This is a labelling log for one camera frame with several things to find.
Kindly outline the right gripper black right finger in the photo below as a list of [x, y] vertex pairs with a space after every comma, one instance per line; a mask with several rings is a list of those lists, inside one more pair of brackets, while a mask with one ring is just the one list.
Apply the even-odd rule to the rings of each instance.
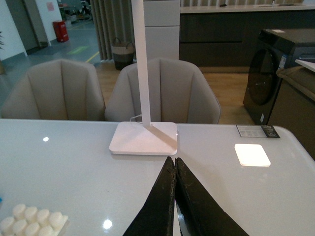
[[178, 218], [183, 236], [246, 236], [181, 158], [175, 161]]

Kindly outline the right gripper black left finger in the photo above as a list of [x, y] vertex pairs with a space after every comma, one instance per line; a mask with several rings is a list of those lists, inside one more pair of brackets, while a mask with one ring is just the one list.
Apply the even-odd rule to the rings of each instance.
[[124, 232], [125, 236], [171, 236], [175, 208], [176, 169], [167, 157], [143, 207]]

